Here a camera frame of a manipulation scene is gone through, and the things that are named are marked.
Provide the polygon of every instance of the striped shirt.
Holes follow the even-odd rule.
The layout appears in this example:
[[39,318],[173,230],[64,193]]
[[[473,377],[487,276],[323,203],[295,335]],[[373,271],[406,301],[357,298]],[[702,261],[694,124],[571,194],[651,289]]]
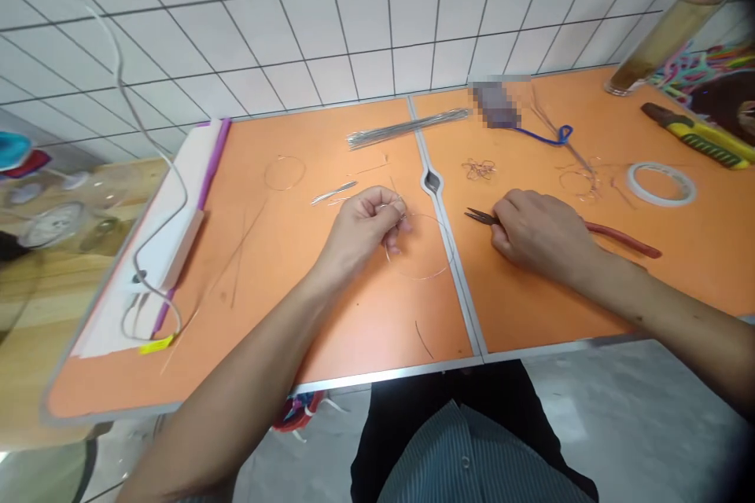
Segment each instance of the striped shirt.
[[592,503],[571,480],[500,424],[450,401],[396,463],[378,503]]

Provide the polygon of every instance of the person's left hand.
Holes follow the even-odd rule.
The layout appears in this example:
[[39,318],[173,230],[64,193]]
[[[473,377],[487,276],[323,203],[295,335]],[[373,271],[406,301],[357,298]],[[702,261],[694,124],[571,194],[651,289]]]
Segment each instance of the person's left hand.
[[401,253],[396,246],[399,230],[411,230],[406,211],[401,196],[384,186],[364,189],[345,200],[315,267],[339,281],[348,281],[380,243],[390,253]]

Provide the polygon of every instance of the yellow tag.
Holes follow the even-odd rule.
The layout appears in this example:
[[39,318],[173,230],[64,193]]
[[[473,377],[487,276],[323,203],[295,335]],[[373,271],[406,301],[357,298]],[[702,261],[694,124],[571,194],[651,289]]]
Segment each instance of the yellow tag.
[[145,344],[139,348],[139,354],[152,354],[153,352],[164,350],[171,345],[174,338],[175,334],[171,334],[168,338]]

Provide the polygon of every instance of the white tape roll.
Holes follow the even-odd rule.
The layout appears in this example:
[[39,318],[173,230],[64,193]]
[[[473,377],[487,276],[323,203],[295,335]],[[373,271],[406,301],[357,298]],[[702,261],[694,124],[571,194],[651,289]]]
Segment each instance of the white tape roll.
[[[663,173],[663,174],[668,175],[679,186],[679,190],[682,193],[682,198],[665,199],[665,198],[660,198],[659,196],[654,195],[653,193],[647,192],[637,182],[636,175],[637,175],[637,171],[640,171],[640,170],[657,171],[658,173]],[[653,163],[651,161],[635,163],[634,165],[632,165],[629,168],[629,171],[627,171],[627,185],[629,186],[629,189],[642,200],[645,200],[646,202],[649,202],[651,204],[657,204],[658,206],[664,206],[664,207],[684,206],[685,204],[689,204],[690,202],[692,202],[695,199],[695,197],[698,195],[697,187],[694,186],[692,179],[687,177],[684,173],[682,173],[681,171],[678,171],[677,169],[674,169],[673,167],[669,167],[668,165],[663,165],[661,163]]]

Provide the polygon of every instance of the red-handled pliers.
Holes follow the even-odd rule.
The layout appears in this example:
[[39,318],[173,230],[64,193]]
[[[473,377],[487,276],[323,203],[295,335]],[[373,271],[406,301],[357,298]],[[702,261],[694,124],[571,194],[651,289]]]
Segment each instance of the red-handled pliers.
[[[478,222],[482,222],[483,224],[487,224],[488,226],[490,226],[491,224],[498,224],[499,226],[501,225],[500,220],[498,220],[495,216],[491,216],[487,212],[480,212],[478,210],[475,210],[474,208],[467,208],[467,210],[469,210],[470,212],[465,212],[464,214],[466,214],[470,218],[474,218]],[[620,232],[617,229],[609,228],[608,226],[602,226],[600,224],[594,224],[592,222],[585,222],[584,225],[592,233],[599,233],[603,236],[613,238],[620,244],[625,245],[627,248],[633,249],[636,252],[646,255],[651,259],[658,259],[663,255],[663,252],[661,250],[656,249],[653,246],[649,246],[648,244],[643,244],[641,241],[635,240],[632,236],[629,236],[624,232]]]

